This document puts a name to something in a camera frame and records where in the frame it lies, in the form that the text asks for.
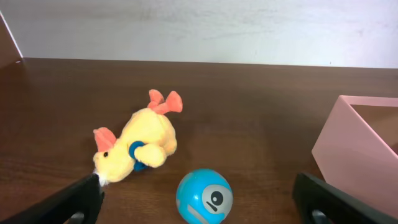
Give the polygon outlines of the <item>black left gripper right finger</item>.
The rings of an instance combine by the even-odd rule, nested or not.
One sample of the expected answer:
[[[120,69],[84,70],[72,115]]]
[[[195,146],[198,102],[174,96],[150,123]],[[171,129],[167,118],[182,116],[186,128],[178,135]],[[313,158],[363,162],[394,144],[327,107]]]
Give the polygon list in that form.
[[[396,218],[305,172],[297,174],[292,198],[304,224],[397,224]]]

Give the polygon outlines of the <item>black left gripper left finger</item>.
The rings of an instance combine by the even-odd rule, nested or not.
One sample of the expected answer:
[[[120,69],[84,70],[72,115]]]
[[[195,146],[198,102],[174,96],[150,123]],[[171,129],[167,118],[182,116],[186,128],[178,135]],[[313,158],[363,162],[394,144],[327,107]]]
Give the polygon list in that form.
[[[96,223],[103,200],[99,177],[90,174],[2,223]]]

